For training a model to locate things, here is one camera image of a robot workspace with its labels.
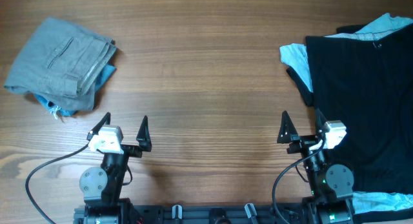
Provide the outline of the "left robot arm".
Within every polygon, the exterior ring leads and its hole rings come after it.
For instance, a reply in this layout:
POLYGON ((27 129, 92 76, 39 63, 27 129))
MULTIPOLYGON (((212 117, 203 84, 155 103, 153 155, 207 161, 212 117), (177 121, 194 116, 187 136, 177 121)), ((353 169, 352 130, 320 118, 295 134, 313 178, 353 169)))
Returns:
POLYGON ((120 198, 126 185, 125 174, 130 172, 128 160, 141 158, 143 152, 152 150, 145 116, 136 136, 137 145, 123 144, 123 133, 119 126, 110 124, 108 112, 91 129, 86 139, 93 152, 103 154, 100 166, 86 169, 80 179, 85 207, 75 210, 74 224, 132 224, 143 223, 143 216, 134 208, 128 198, 120 198))

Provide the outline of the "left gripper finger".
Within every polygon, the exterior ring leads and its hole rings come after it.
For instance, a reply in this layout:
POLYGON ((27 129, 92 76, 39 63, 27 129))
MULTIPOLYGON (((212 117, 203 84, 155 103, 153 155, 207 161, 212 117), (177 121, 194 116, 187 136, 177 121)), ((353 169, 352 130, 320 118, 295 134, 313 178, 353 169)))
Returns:
POLYGON ((89 131, 86 139, 88 141, 90 141, 95 135, 98 135, 98 132, 103 127, 103 125, 109 125, 110 124, 110 119, 111 119, 111 113, 107 112, 103 116, 103 118, 100 120, 100 122, 98 122, 97 125, 89 131))
POLYGON ((143 152, 152 151, 152 141, 150 139, 149 127, 148 127, 148 117, 144 116, 139 131, 136 136, 136 141, 139 143, 139 148, 143 152))

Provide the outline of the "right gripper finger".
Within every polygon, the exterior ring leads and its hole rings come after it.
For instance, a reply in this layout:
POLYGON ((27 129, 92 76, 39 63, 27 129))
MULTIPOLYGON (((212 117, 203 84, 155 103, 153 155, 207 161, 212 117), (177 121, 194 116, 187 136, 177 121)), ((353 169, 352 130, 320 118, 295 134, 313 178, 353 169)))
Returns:
POLYGON ((285 110, 281 117, 281 126, 277 137, 277 143, 287 144, 298 140, 297 130, 288 114, 285 110))
POLYGON ((327 119, 319 108, 315 109, 315 118, 316 134, 319 137, 324 137, 327 119))

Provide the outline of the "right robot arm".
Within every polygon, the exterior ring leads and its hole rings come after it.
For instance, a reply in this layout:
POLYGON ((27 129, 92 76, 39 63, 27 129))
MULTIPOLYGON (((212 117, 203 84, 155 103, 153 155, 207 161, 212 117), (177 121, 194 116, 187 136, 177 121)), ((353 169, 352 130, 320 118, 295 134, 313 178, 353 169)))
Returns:
POLYGON ((334 163, 326 155, 338 146, 347 134, 346 126, 340 121, 328 121, 322 112, 316 110, 316 133, 300 136, 285 110, 281 115, 281 125, 277 142, 287 144, 288 154, 300 154, 301 159, 285 168, 276 178, 272 187, 272 210, 282 223, 353 223, 352 206, 354 175, 344 164, 334 163), (282 177, 292 168, 302 163, 309 184, 311 196, 299 204, 299 210, 281 208, 276 200, 276 189, 282 177))

